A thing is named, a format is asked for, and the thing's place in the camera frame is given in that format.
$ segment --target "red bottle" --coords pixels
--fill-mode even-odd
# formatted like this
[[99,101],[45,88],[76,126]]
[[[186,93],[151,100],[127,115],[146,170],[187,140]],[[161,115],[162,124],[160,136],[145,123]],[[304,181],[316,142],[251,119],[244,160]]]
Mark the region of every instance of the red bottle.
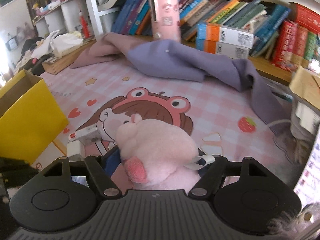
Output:
[[84,37],[86,39],[90,38],[90,33],[89,33],[89,30],[88,30],[87,22],[85,21],[85,19],[83,17],[82,11],[80,11],[80,22],[81,22],[81,25],[82,25],[82,31],[83,31]]

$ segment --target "pink cylinder container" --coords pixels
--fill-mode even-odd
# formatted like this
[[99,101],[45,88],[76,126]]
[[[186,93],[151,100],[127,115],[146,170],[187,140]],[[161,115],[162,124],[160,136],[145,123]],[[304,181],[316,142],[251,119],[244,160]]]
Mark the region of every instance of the pink cylinder container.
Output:
[[178,0],[149,0],[154,40],[181,42]]

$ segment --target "ribbed gray surface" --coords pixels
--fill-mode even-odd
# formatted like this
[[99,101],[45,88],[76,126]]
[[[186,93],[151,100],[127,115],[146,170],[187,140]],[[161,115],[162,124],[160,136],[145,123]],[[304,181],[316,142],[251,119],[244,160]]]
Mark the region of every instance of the ribbed gray surface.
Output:
[[223,224],[207,202],[184,191],[134,191],[102,203],[92,219],[68,232],[37,234],[19,229],[10,240],[251,240]]

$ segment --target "yellow box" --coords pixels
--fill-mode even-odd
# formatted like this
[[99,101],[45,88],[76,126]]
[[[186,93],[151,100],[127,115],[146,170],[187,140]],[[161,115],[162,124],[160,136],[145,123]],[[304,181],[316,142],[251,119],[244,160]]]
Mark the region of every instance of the yellow box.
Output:
[[42,78],[23,70],[0,89],[0,157],[33,163],[68,123]]

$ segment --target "strawberry print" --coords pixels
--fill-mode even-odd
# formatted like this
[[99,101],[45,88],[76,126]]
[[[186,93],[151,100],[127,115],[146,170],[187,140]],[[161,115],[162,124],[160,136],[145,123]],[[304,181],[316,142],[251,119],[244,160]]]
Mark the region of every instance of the strawberry print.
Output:
[[241,117],[238,127],[242,132],[252,133],[256,130],[256,123],[250,117]]

